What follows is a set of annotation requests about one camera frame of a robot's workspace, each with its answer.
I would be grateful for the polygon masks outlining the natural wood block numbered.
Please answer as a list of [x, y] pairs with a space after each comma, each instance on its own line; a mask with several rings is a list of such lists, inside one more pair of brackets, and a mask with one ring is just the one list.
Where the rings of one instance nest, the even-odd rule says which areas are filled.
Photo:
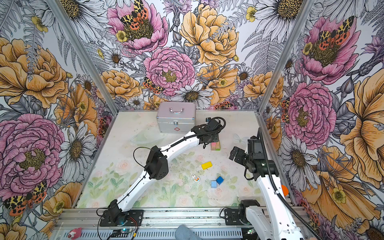
[[215, 151], [220, 151], [221, 150], [221, 145], [220, 142], [215, 143]]

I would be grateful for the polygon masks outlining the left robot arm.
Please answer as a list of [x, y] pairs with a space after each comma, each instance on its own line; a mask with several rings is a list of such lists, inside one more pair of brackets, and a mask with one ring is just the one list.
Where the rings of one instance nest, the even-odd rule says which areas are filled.
[[111, 224], [123, 226], [129, 219], [129, 211], [135, 202], [155, 182], [169, 173], [169, 162], [183, 152], [219, 141], [219, 133], [226, 127], [222, 117], [211, 118], [208, 123], [194, 126], [187, 134], [164, 147], [154, 146], [150, 149], [146, 165], [138, 179], [117, 199], [110, 202], [101, 216], [101, 226]]

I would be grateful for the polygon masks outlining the dark blue wood cube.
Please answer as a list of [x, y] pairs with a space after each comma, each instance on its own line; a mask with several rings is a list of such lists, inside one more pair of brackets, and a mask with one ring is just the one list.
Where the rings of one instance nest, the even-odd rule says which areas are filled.
[[219, 176], [219, 177], [216, 179], [216, 182], [217, 182], [218, 185], [221, 185], [221, 184], [224, 182], [224, 179], [223, 179], [221, 176]]

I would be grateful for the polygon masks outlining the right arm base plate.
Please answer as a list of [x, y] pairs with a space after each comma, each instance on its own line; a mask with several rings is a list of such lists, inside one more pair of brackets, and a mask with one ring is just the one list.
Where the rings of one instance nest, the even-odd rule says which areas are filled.
[[221, 216], [224, 218], [226, 226], [246, 226], [250, 224], [244, 216], [241, 216], [239, 209], [224, 208]]

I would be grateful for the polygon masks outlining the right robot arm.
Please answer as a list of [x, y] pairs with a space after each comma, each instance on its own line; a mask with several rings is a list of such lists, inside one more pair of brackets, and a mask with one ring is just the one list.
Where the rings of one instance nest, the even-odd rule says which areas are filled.
[[261, 240], [303, 240], [305, 236], [285, 200], [279, 172], [275, 163], [268, 159], [264, 141], [252, 136], [246, 150], [233, 148], [230, 160], [252, 174], [246, 179], [257, 183], [268, 213], [266, 216], [257, 200], [242, 200], [238, 208], [240, 222], [251, 225]]

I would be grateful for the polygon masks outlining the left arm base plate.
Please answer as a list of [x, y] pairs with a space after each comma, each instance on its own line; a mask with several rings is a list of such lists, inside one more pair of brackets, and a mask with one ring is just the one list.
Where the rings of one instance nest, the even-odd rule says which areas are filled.
[[142, 225], [144, 210], [130, 210], [112, 214], [111, 211], [104, 211], [100, 227], [140, 227]]

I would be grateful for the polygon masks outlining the yellow wood block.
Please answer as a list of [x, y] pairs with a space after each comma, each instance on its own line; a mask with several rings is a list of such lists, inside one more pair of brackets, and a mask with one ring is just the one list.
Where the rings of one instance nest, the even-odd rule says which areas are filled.
[[201, 165], [203, 170], [207, 170], [213, 166], [212, 162], [206, 162]]

